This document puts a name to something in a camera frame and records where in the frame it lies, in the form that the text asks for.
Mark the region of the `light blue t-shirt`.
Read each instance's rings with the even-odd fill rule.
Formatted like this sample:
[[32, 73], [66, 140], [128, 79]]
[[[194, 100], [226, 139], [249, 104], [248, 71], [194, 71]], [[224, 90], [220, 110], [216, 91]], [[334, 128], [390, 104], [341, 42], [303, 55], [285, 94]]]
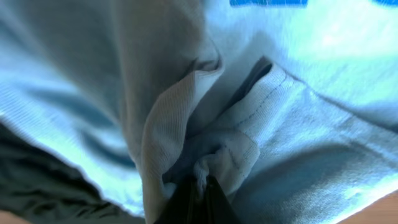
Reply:
[[1, 126], [144, 223], [338, 223], [397, 190], [397, 2], [2, 1]]

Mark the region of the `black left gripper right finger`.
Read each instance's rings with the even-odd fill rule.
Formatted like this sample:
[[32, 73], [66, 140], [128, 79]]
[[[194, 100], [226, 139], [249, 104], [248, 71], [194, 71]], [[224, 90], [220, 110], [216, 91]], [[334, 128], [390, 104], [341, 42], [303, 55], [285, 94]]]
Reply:
[[212, 175], [206, 178], [204, 194], [206, 224], [241, 224], [234, 213], [217, 179]]

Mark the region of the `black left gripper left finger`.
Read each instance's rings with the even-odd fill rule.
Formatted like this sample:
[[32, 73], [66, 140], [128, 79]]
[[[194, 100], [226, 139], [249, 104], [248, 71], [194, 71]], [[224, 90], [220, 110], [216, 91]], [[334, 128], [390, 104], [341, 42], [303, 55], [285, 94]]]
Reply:
[[160, 217], [154, 224], [194, 224], [199, 202], [197, 182], [193, 177], [183, 180], [175, 189]]

